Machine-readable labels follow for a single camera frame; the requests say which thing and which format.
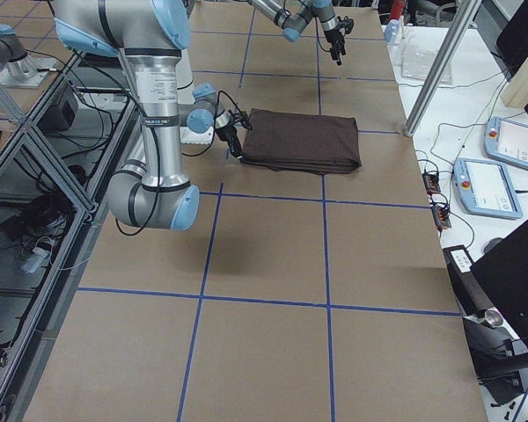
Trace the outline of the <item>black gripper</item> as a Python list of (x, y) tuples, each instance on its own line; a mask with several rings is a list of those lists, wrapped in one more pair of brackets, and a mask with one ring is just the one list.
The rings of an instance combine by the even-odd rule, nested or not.
[(346, 48), (344, 42), (344, 35), (340, 27), (325, 30), (324, 34), (326, 36), (327, 42), (330, 44), (329, 52), (332, 57), (332, 60), (336, 63), (337, 66), (341, 66), (341, 58), (346, 54)]
[(233, 125), (220, 127), (216, 131), (217, 136), (222, 142), (226, 142), (231, 155), (235, 158), (241, 158), (243, 151), (242, 145), (238, 138), (237, 129)]

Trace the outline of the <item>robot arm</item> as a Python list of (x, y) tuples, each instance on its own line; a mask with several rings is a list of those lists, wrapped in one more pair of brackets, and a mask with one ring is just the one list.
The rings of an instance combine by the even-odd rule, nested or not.
[(337, 16), (331, 1), (301, 1), (295, 13), (276, 1), (254, 0), (247, 3), (280, 28), (289, 42), (298, 40), (310, 22), (317, 19), (330, 45), (328, 52), (332, 60), (341, 66), (341, 58), (346, 54), (345, 36), (352, 32), (354, 20)]
[(140, 113), (142, 133), (124, 165), (111, 177), (108, 206), (128, 226), (189, 229), (200, 191), (182, 163), (180, 129), (203, 134), (214, 129), (240, 156), (237, 123), (246, 113), (224, 109), (211, 84), (194, 88), (190, 104), (179, 102), (179, 63), (190, 43), (187, 8), (181, 1), (59, 1), (58, 38), (70, 48), (116, 57)]

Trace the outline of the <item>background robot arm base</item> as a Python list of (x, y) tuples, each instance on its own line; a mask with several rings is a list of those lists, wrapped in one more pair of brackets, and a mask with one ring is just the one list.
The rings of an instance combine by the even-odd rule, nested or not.
[(34, 57), (13, 28), (0, 24), (0, 84), (9, 88), (37, 88), (56, 69), (55, 58)]

